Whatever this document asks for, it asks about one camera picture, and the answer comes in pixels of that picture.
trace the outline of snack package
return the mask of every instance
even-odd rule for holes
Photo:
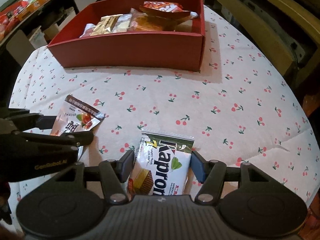
[[[116,25],[113,27],[112,33],[123,33],[123,32],[126,32],[128,27],[129,27],[129,24],[131,22],[131,17],[132,17],[131,13],[121,15],[118,18],[118,21],[116,22]]]
[[[177,23],[168,18],[149,16],[131,8],[132,19],[128,31],[174,31]]]
[[[92,33],[90,34],[90,36],[94,36],[94,35],[100,35],[102,34],[103,28],[106,26],[106,24],[108,23],[109,20],[109,16],[105,16],[102,17],[100,19],[100,22],[98,22],[97,26],[93,29]]]
[[[96,25],[94,25],[94,24],[92,24],[92,23],[88,23],[88,24],[84,27],[84,31],[83,31],[82,35],[81,35],[79,38],[90,36],[90,34],[93,32],[93,30],[94,30],[95,27],[96,27]]]
[[[191,139],[142,132],[128,181],[129,193],[183,194],[193,142]]]
[[[177,24],[198,17],[196,12],[184,11],[180,4],[173,2],[144,2],[139,8],[149,16],[174,19]]]
[[[68,95],[54,121],[50,135],[60,136],[62,133],[88,131],[104,119],[104,114],[85,102]],[[79,147],[78,159],[82,155]]]
[[[121,15],[122,14],[115,14],[101,17],[100,22],[98,22],[97,26],[93,29],[90,36],[111,33],[113,27],[116,25],[116,22]]]

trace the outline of red snack bag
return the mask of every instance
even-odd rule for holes
[[[143,6],[164,12],[184,12],[183,7],[174,2],[144,2]]]

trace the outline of red cardboard box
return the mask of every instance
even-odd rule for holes
[[[106,15],[127,14],[144,1],[176,2],[194,11],[191,33],[126,32],[80,38],[87,23],[97,24]],[[67,67],[146,66],[198,71],[205,29],[203,0],[103,0],[88,5],[50,42],[49,50]]]

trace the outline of table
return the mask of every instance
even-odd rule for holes
[[[206,6],[204,15],[200,73],[145,67],[64,69],[41,47],[20,71],[10,107],[56,115],[72,94],[106,114],[81,158],[86,165],[119,159],[136,148],[141,128],[183,134],[195,138],[194,148],[206,160],[229,166],[249,161],[309,206],[319,188],[320,151],[307,117],[282,76],[246,37]],[[11,208],[49,177],[12,183]],[[194,197],[200,187],[189,176],[187,193]]]

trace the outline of cherry pattern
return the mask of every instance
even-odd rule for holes
[[[138,128],[139,130],[141,130],[143,127],[146,127],[146,126],[147,126],[147,124],[144,123],[143,121],[141,121],[141,122],[140,122],[140,125],[137,125],[137,128]]]
[[[92,93],[94,94],[94,93],[97,91],[97,89],[94,88],[94,87],[91,87],[91,88],[90,88],[90,91],[92,91]]]
[[[70,78],[70,79],[69,79],[69,82],[75,81],[77,77],[78,77],[78,75],[75,75],[73,78]]]
[[[180,125],[182,123],[182,125],[187,125],[187,120],[190,120],[190,116],[186,115],[186,117],[181,118],[180,120],[176,121],[177,125]]]
[[[99,99],[96,99],[95,102],[93,103],[94,106],[103,106],[104,102],[100,101]]]
[[[218,69],[218,64],[217,63],[209,63],[210,67],[213,67],[213,69],[217,70]]]
[[[119,152],[124,153],[125,151],[128,150],[133,150],[134,151],[134,146],[130,146],[129,143],[125,143],[122,148],[120,148]]]
[[[227,138],[225,138],[225,139],[223,140],[223,144],[225,144],[225,145],[230,145],[230,146],[229,146],[229,149],[232,149],[233,142],[228,142],[228,141],[227,141]]]
[[[286,184],[288,182],[288,180],[286,178],[283,178],[283,181],[282,181],[282,185]]]
[[[291,170],[293,171],[294,166],[293,166],[292,162],[290,162],[290,163],[289,163],[289,165],[288,165],[288,169],[291,169]]]
[[[267,154],[265,153],[266,150],[267,150],[266,147],[262,147],[261,149],[260,147],[258,147],[258,153],[261,153],[263,157],[267,156]]]
[[[304,172],[302,173],[302,176],[308,176],[308,172],[307,171],[309,171],[308,166],[306,166]]]
[[[84,80],[82,83],[80,83],[80,86],[81,86],[81,87],[84,87],[84,86],[85,86],[85,83],[87,83],[86,80]]]
[[[274,170],[276,170],[277,168],[279,168],[279,164],[277,162],[275,162],[275,164],[272,167]]]
[[[285,135],[290,136],[290,128],[289,127],[287,127],[287,131],[285,132]]]
[[[236,166],[240,167],[241,163],[248,163],[249,161],[243,160],[241,157],[237,159]]]
[[[157,110],[156,106],[152,108],[152,110],[149,111],[149,113],[154,113],[155,115],[158,115],[160,111]]]
[[[199,91],[194,91],[194,95],[192,95],[191,97],[192,98],[196,98],[196,99],[199,99],[200,97],[199,97]]]
[[[256,58],[254,56],[252,56],[251,54],[249,54],[249,57],[251,58],[252,61],[256,61]]]
[[[117,125],[116,128],[112,129],[111,132],[118,135],[120,133],[120,130],[122,129],[121,126]]]
[[[297,122],[295,122],[295,125],[296,125],[296,127],[297,127],[298,133],[300,133],[300,128],[301,128],[301,126],[300,126]]]
[[[202,82],[202,84],[206,85],[206,84],[210,84],[211,81],[207,81],[206,79]]]
[[[231,108],[232,112],[239,111],[239,110],[243,111],[243,106],[240,106],[237,103],[234,103],[233,105],[234,105],[234,107]]]
[[[154,82],[160,83],[161,82],[161,78],[162,78],[162,76],[158,75],[157,78],[154,80]]]
[[[120,93],[116,92],[115,97],[118,97],[119,100],[122,100],[124,95],[125,95],[125,92],[123,92],[123,91]]]
[[[206,136],[210,136],[211,130],[212,130],[212,128],[207,126],[207,128],[204,131],[202,131],[202,134],[205,134]]]
[[[267,87],[264,89],[264,91],[271,93],[271,87],[270,87],[270,86],[267,86]]]
[[[248,78],[245,78],[243,81],[244,81],[244,82],[247,82],[249,85],[251,84],[251,81],[248,80]]]
[[[240,88],[239,93],[240,93],[240,94],[243,94],[243,92],[245,92],[245,89]]]
[[[218,109],[216,106],[213,107],[213,110],[211,110],[212,113],[217,114],[220,113],[220,109]]]
[[[262,121],[263,121],[262,117],[259,117],[259,119],[257,120],[258,125],[262,125],[262,126],[264,126],[264,125],[265,125],[265,123],[264,123],[264,122],[262,122]]]
[[[176,99],[177,95],[170,93],[169,94],[170,99],[168,99],[169,102],[174,102],[174,100]]]
[[[175,71],[175,72],[174,72],[174,75],[176,76],[176,78],[175,78],[175,79],[180,79],[180,78],[181,78],[181,76],[182,76],[182,74],[181,74],[181,73],[179,73],[178,71]]]
[[[218,93],[219,96],[222,95],[223,97],[226,97],[226,94],[227,94],[227,92],[223,89],[221,90],[221,92]]]
[[[281,117],[281,109],[275,107],[275,111],[277,112],[278,116]]]
[[[104,153],[107,153],[108,150],[107,150],[106,146],[103,145],[103,146],[101,147],[101,149],[99,149],[99,152],[100,152],[101,154],[104,154]]]
[[[146,90],[147,87],[142,87],[141,85],[138,85],[138,87],[136,88],[136,90],[139,90],[141,88],[142,91]]]
[[[128,112],[136,111],[136,108],[133,105],[130,105],[129,108],[127,108]]]
[[[225,78],[228,79],[228,80],[233,79],[233,77],[230,76],[229,74],[227,74],[227,75],[225,76]]]
[[[238,133],[244,134],[244,130],[246,129],[245,126],[239,125],[239,129],[240,129],[240,131],[238,131]]]

